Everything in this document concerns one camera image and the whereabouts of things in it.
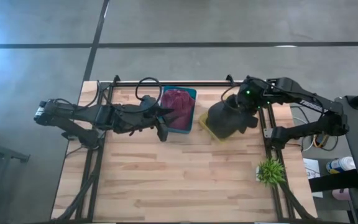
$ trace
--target wooden table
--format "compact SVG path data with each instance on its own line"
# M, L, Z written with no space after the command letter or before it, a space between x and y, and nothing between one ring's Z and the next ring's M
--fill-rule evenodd
M195 88L190 134L170 133L166 142L160 142L156 129L135 132L131 137L107 132L94 222L277 220L270 188L255 178L258 163L266 159L260 126L245 134L235 133L220 144L198 124L199 116L220 100L226 88ZM80 105L95 94L96 82L84 82ZM142 87L139 95L144 94L156 97L158 88ZM139 104L133 87L115 88L112 102ZM273 110L277 126L293 126L289 105L274 105ZM68 152L78 146L78 142L70 142ZM78 193L85 155L85 150L80 150L65 159L52 218L62 214ZM288 145L283 157L291 190L317 217L300 148ZM285 211L285 201L281 201Z

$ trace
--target artificial plant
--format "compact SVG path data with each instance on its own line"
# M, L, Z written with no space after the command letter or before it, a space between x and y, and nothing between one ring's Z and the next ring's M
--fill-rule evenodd
M260 162L257 177L265 186L277 185L285 182L284 167L278 160L269 158Z

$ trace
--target table leg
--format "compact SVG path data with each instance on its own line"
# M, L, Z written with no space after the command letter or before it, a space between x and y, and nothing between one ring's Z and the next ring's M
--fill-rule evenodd
M352 169L338 174L309 179L309 184L312 192L358 188L358 174L356 169Z

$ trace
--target teal container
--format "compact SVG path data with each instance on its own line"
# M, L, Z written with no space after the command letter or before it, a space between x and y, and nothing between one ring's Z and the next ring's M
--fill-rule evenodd
M195 89L192 89L192 88L183 88L183 87L176 87L176 86L165 86L162 93L164 94L167 90L185 90L194 99L195 103L194 103L193 109L191 110L191 119L190 119L190 122L187 124L187 128L185 130L175 129L175 128L168 128L168 131L173 132L173 133L181 133L181 134L190 133L191 127L193 126L194 108L196 107L197 91Z

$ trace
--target green plant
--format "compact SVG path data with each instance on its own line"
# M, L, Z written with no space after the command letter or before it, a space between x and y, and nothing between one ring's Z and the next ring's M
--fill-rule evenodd
M273 158L267 159L266 161L260 162L257 177L265 186L285 182L283 178L284 167L278 160Z

